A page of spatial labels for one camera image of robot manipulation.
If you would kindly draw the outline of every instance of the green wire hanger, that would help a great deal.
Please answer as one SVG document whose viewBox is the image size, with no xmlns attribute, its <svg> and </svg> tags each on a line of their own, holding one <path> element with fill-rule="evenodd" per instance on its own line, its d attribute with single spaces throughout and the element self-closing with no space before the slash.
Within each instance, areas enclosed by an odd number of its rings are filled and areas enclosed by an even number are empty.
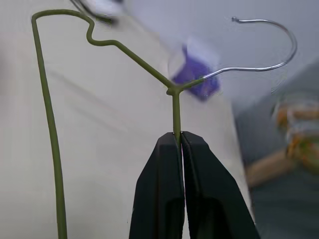
<svg viewBox="0 0 319 239">
<path fill-rule="evenodd" d="M 177 142 L 177 145 L 180 148 L 180 109 L 179 109 L 179 94 L 187 89 L 191 88 L 195 85 L 198 85 L 205 81 L 206 79 L 218 75 L 220 73 L 226 72 L 226 71 L 270 71 L 279 67 L 282 67 L 286 65 L 288 62 L 292 60 L 294 57 L 296 50 L 297 50 L 297 41 L 295 36 L 291 31 L 289 31 L 287 28 L 285 28 L 283 25 L 276 23 L 274 21 L 269 20 L 263 20 L 263 19 L 255 19 L 255 20 L 239 20 L 235 17 L 232 18 L 232 21 L 235 21 L 237 23 L 268 23 L 275 25 L 279 28 L 281 28 L 290 38 L 292 43 L 292 48 L 289 53 L 289 55 L 286 57 L 286 59 L 274 66 L 270 67 L 263 67 L 263 68 L 244 68 L 244 67 L 228 67 L 223 68 L 218 71 L 209 73 L 197 80 L 191 81 L 189 83 L 185 83 L 183 85 L 176 85 L 169 79 L 167 79 L 165 76 L 163 76 L 160 72 L 155 70 L 152 66 L 150 66 L 148 63 L 146 63 L 143 59 L 141 59 L 138 55 L 133 53 L 130 49 L 128 49 L 125 45 L 122 43 L 116 41 L 116 40 L 104 40 L 104 41 L 98 41 L 94 40 L 92 38 L 92 33 L 94 29 L 94 21 L 89 18 L 88 16 L 83 15 L 80 12 L 68 10 L 68 9 L 57 9 L 57 10 L 45 10 L 38 12 L 32 16 L 32 30 L 34 35 L 34 42 L 35 42 L 35 49 L 38 59 L 38 66 L 40 71 L 40 80 L 42 85 L 42 93 L 43 93 L 43 99 L 45 104 L 45 111 L 46 111 L 46 117 L 48 121 L 48 127 L 49 127 L 49 134 L 50 134 L 50 141 L 51 141 L 51 149 L 52 149 L 52 157 L 53 157 L 53 168 L 54 168 L 54 180 L 55 180 L 55 196 L 56 196 L 56 217 L 57 217 L 57 227 L 58 227 L 58 238 L 59 239 L 67 239 L 67 226 L 66 226 L 66 216 L 65 216 L 65 202 L 64 202 L 64 189 L 63 189 L 63 178 L 62 178 L 62 167 L 61 167 L 61 159 L 60 159 L 60 150 L 59 150 L 59 144 L 58 144 L 58 136 L 56 132 L 55 127 L 55 121 L 54 121 L 54 114 L 51 104 L 51 97 L 48 87 L 48 82 L 46 79 L 46 73 L 45 73 L 45 67 L 44 67 L 44 60 L 41 50 L 41 42 L 38 32 L 38 27 L 36 24 L 36 20 L 43 16 L 50 16 L 50 15 L 70 15 L 70 16 L 76 16 L 83 20 L 85 20 L 87 23 L 89 23 L 89 28 L 86 33 L 86 38 L 89 43 L 95 46 L 109 46 L 114 45 L 117 46 L 121 51 L 123 51 L 126 55 L 128 55 L 130 58 L 132 58 L 136 63 L 138 63 L 141 67 L 143 67 L 146 71 L 148 71 L 151 75 L 153 75 L 156 79 L 158 79 L 160 82 L 162 82 L 167 87 L 167 94 L 169 96 L 172 96 L 173 101 L 173 133 Z"/>
</svg>

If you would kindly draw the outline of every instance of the metal hook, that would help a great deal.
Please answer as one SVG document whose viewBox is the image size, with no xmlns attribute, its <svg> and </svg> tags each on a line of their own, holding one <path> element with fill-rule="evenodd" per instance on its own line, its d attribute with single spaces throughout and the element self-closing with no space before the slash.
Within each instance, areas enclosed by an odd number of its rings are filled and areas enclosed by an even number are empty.
<svg viewBox="0 0 319 239">
<path fill-rule="evenodd" d="M 238 18 L 236 17 L 232 17 L 231 18 L 232 21 L 235 21 L 237 23 L 268 23 L 268 24 L 272 24 L 272 25 L 275 25 L 277 27 L 279 27 L 280 29 L 282 29 L 289 37 L 291 43 L 292 43 L 292 47 L 291 47 L 291 50 L 290 50 L 290 53 L 289 55 L 286 57 L 286 59 L 277 64 L 277 65 L 273 65 L 273 66 L 269 66 L 269 67 L 260 67 L 260 68 L 249 68 L 249 67 L 228 67 L 228 68 L 223 68 L 223 69 L 220 69 L 218 71 L 215 71 L 215 72 L 212 72 L 212 73 L 209 73 L 203 77 L 201 77 L 200 79 L 197 79 L 197 80 L 194 80 L 194 81 L 191 81 L 189 83 L 186 83 L 182 86 L 183 89 L 187 89 L 187 88 L 190 88 L 192 86 L 195 86 L 203 81 L 205 81 L 206 79 L 212 77 L 212 76 L 216 76 L 220 73 L 223 73 L 223 72 L 226 72 L 226 71 L 255 71 L 255 72 L 259 72 L 259 71 L 271 71 L 271 70 L 274 70 L 274 69 L 277 69 L 279 67 L 282 67 L 284 65 L 286 65 L 288 62 L 290 62 L 293 57 L 295 56 L 296 54 L 296 51 L 297 51 L 297 40 L 296 40 L 296 37 L 294 36 L 294 34 L 289 31 L 285 26 L 275 22 L 275 21 L 270 21 L 270 20 L 264 20 L 264 19 L 254 19 L 254 20 L 239 20 Z"/>
</svg>

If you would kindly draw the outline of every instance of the wall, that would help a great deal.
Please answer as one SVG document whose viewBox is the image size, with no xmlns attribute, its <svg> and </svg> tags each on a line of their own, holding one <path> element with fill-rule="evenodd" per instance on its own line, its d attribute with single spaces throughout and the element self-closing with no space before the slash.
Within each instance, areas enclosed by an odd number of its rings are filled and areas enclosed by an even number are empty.
<svg viewBox="0 0 319 239">
<path fill-rule="evenodd" d="M 235 115 L 270 94 L 276 82 L 288 81 L 319 56 L 317 0 L 127 0 L 126 5 L 173 50 L 189 36 L 214 46 L 221 57 L 219 67 L 268 66 L 280 62 L 290 50 L 288 38 L 279 29 L 264 24 L 239 25 L 231 22 L 232 16 L 271 19 L 294 32 L 299 48 L 289 65 L 272 72 L 220 75 Z"/>
</svg>

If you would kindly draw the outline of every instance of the purple object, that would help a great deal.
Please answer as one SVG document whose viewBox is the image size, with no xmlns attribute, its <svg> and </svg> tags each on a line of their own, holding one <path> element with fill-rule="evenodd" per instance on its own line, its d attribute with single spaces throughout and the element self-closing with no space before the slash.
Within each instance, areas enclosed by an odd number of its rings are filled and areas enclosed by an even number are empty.
<svg viewBox="0 0 319 239">
<path fill-rule="evenodd" d="M 173 81 L 178 85 L 199 79 L 200 77 L 213 72 L 210 67 L 189 56 L 185 46 L 183 46 L 182 50 L 185 57 L 185 64 L 173 78 Z M 193 86 L 188 90 L 201 101 L 206 101 L 211 95 L 218 91 L 219 88 L 218 79 L 217 77 L 213 76 L 205 80 L 203 83 Z"/>
</svg>

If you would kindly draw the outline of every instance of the gray surface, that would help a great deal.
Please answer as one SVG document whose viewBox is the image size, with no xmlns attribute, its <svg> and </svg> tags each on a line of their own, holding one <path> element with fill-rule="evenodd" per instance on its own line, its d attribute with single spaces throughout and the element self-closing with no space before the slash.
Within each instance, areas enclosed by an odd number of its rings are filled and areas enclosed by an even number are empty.
<svg viewBox="0 0 319 239">
<path fill-rule="evenodd" d="M 252 163 L 286 145 L 270 118 L 278 95 L 307 91 L 319 95 L 319 61 L 275 95 L 263 98 L 236 119 L 243 160 Z M 256 225 L 262 239 L 319 238 L 319 176 L 303 169 L 252 191 Z"/>
</svg>

